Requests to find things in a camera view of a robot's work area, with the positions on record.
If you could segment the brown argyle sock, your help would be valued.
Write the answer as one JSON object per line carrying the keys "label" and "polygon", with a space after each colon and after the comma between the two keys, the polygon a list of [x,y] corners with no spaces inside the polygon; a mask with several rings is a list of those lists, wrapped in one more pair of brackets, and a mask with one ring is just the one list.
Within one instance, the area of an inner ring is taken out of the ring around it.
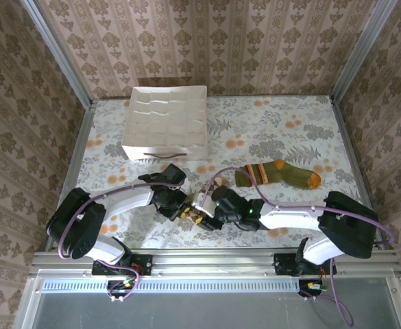
{"label": "brown argyle sock", "polygon": [[[206,188],[207,188],[208,184],[206,184],[203,188],[201,188],[199,191],[190,193],[188,195],[188,198],[186,200],[186,202],[193,202],[194,197],[196,196],[196,194],[198,194],[199,192],[205,192],[206,193]],[[212,181],[212,185],[211,187],[208,189],[208,192],[206,194],[210,195],[212,198],[212,193],[218,189],[219,187],[224,186],[224,187],[229,187],[229,182],[221,177],[218,176],[217,178],[215,178]],[[200,217],[206,216],[205,214],[198,212],[197,210],[195,210],[194,208],[192,209],[192,211],[190,212],[182,212],[182,213],[188,213],[190,216],[189,221],[192,221],[195,225],[197,225],[197,219],[199,219]]]}

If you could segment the green striped sock orange toe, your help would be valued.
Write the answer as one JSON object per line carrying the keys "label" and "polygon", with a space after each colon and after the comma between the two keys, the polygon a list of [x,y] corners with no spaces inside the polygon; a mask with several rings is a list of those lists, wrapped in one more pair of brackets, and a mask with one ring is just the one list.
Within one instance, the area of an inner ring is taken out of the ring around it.
{"label": "green striped sock orange toe", "polygon": [[321,177],[318,173],[295,167],[282,159],[260,164],[247,164],[240,167],[234,175],[238,187],[253,187],[250,180],[257,185],[284,182],[288,186],[301,189],[316,189],[321,185]]}

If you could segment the white divided organizer box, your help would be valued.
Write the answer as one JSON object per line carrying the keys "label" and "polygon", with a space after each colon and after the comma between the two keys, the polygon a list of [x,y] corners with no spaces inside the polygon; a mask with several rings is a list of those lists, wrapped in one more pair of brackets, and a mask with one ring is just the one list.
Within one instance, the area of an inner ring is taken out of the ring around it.
{"label": "white divided organizer box", "polygon": [[206,86],[133,88],[121,142],[128,158],[207,158],[206,98]]}

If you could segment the floral patterned table cover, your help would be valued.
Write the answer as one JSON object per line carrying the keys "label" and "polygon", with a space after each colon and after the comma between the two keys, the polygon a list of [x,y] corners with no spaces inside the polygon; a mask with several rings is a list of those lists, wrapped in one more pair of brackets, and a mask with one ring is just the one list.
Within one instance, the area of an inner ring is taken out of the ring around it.
{"label": "floral patterned table cover", "polygon": [[[122,186],[142,174],[163,171],[167,160],[130,160],[122,146],[129,101],[99,101],[82,158],[77,185],[88,192]],[[337,122],[327,96],[209,97],[207,107],[208,157],[175,160],[186,174],[185,193],[203,188],[214,174],[234,184],[231,167],[277,159],[310,169],[321,177],[315,190],[284,183],[240,188],[251,199],[265,195],[275,204],[318,202],[331,191],[349,196],[353,177]],[[205,231],[189,220],[170,221],[153,206],[136,208],[104,221],[100,232],[138,248],[295,247],[318,232],[283,228],[245,232],[234,225]]]}

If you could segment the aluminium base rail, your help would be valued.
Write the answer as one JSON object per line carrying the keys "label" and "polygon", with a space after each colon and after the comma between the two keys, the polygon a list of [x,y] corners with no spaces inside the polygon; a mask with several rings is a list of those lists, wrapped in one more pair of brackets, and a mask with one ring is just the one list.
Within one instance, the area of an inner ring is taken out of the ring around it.
{"label": "aluminium base rail", "polygon": [[[134,249],[134,254],[151,254],[153,278],[272,278],[274,255],[295,253],[295,248],[193,248]],[[401,264],[393,250],[375,250],[368,259],[342,255],[335,259],[337,278],[401,277]],[[35,254],[31,277],[88,278],[90,258],[63,260],[55,252]]]}

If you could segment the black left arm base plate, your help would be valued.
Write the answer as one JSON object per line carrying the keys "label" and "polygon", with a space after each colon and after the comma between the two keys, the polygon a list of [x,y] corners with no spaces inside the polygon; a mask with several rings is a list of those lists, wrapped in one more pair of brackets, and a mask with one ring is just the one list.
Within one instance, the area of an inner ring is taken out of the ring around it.
{"label": "black left arm base plate", "polygon": [[119,267],[129,267],[138,272],[140,276],[150,276],[153,256],[150,254],[131,254],[125,256],[115,265],[108,267],[100,262],[94,261],[92,268],[93,276],[133,276],[131,271]]}

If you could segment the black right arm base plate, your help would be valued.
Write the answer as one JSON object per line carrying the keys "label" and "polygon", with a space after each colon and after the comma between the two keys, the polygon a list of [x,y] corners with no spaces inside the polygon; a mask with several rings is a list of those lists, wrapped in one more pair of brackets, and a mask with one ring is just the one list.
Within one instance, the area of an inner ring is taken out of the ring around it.
{"label": "black right arm base plate", "polygon": [[296,254],[274,254],[273,266],[277,276],[320,276],[330,274],[330,261],[322,265],[314,265]]}

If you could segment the grey lower enclosure panel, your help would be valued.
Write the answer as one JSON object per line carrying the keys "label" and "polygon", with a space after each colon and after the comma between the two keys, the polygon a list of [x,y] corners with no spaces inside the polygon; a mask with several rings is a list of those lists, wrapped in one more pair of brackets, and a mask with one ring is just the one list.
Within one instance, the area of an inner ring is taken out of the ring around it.
{"label": "grey lower enclosure panel", "polygon": [[42,293],[27,281],[12,329],[401,329],[401,278],[336,278],[297,293]]}

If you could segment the aluminium side rail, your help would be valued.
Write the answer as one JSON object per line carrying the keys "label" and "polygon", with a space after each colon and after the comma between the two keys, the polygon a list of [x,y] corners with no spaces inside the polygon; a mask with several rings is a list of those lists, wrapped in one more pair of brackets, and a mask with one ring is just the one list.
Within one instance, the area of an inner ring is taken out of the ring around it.
{"label": "aluminium side rail", "polygon": [[80,126],[79,133],[77,135],[77,140],[73,150],[73,154],[70,159],[69,168],[66,173],[64,184],[62,187],[62,192],[60,194],[58,206],[64,201],[68,193],[75,188],[77,184],[78,175],[80,173],[82,158],[86,149],[86,144],[90,131],[93,126],[93,118],[95,115],[95,109],[93,108],[93,103],[90,108],[85,111],[82,123]]}
{"label": "aluminium side rail", "polygon": [[349,196],[354,198],[356,201],[361,203],[362,205],[372,208],[371,199],[368,195],[365,180],[361,174],[361,170],[359,168],[358,158],[354,152],[354,148],[352,145],[352,141],[350,140],[350,135],[348,133],[347,126],[343,119],[343,115],[341,113],[341,109],[339,104],[336,102],[333,96],[329,96],[329,100],[331,102],[332,111],[335,116],[337,127],[339,133],[341,135],[342,143],[345,148],[345,154],[348,158],[348,163],[350,165],[350,175],[353,177],[353,188],[350,188]]}

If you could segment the aluminium corner post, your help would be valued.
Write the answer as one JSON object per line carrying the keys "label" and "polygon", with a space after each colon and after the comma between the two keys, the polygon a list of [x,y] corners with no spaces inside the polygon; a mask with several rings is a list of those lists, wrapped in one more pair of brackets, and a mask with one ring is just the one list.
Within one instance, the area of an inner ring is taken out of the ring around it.
{"label": "aluminium corner post", "polygon": [[378,0],[330,94],[333,103],[339,103],[345,95],[397,2],[398,0]]}
{"label": "aluminium corner post", "polygon": [[49,22],[49,19],[38,3],[38,0],[21,0],[21,2],[23,7],[27,10],[30,18],[33,20],[36,28],[42,36],[42,39],[54,56],[60,70],[71,85],[73,92],[83,105],[84,109],[89,110],[93,102],[92,97],[82,83],[77,70],[73,66],[73,63],[66,52],[66,49],[60,42],[53,25]]}

